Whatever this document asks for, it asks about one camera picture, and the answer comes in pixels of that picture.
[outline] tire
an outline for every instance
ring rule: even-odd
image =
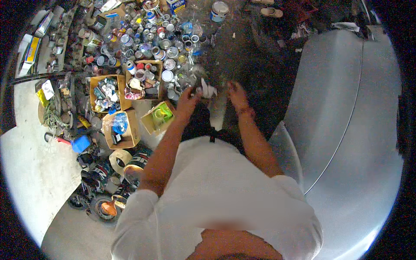
[[[104,202],[111,202],[111,196],[108,195],[97,195],[96,198],[91,200],[90,209],[97,215],[97,220],[105,225],[116,225],[117,220],[120,217],[121,214],[121,208],[116,207],[117,209],[117,215],[112,216],[108,215],[105,212],[103,212],[101,208],[101,204]]]
[[[77,200],[77,194],[73,193],[67,200],[68,205],[76,210],[84,210],[85,207],[82,203],[79,203],[79,201]]]

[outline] white shirt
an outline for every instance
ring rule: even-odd
[[[313,259],[322,228],[296,181],[267,177],[232,145],[204,136],[179,145],[158,198],[139,190],[127,200],[111,245],[114,260],[186,259],[202,241],[199,223],[243,219],[283,259]]]

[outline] tape roll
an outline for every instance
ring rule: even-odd
[[[126,66],[127,66],[127,70],[130,72],[131,75],[136,74],[137,68],[136,68],[136,65],[134,64],[134,62],[128,61]]]
[[[133,158],[133,156],[131,156],[131,154],[123,149],[120,150],[115,150],[112,154],[110,154],[109,156],[109,160],[110,160],[110,164],[111,167],[113,167],[113,169],[120,174],[121,176],[123,175],[123,169],[124,167],[121,167],[118,163],[117,163],[117,158],[119,158],[124,165],[127,165],[128,162]]]

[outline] hand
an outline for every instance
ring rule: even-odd
[[[228,90],[230,93],[231,103],[235,107],[237,113],[241,110],[248,109],[248,102],[245,95],[245,91],[241,87],[240,83],[227,82]]]
[[[199,92],[193,97],[191,97],[191,92],[194,89],[195,88],[193,87],[189,87],[185,89],[185,91],[181,95],[181,98],[178,101],[178,109],[176,110],[176,113],[177,113],[176,119],[184,127],[189,124],[189,119],[191,118],[192,113],[195,110],[195,106],[201,100],[201,97],[203,94]]]

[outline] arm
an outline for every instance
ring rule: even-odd
[[[151,190],[159,197],[162,196],[171,177],[183,130],[188,125],[195,106],[201,98],[200,94],[190,97],[192,90],[192,88],[188,88],[181,95],[176,110],[176,118],[147,161],[146,167],[140,176],[139,189]]]
[[[268,177],[283,175],[272,147],[260,133],[254,122],[253,110],[248,106],[245,91],[239,83],[228,83],[230,99],[238,114],[238,126],[244,151],[249,161]]]

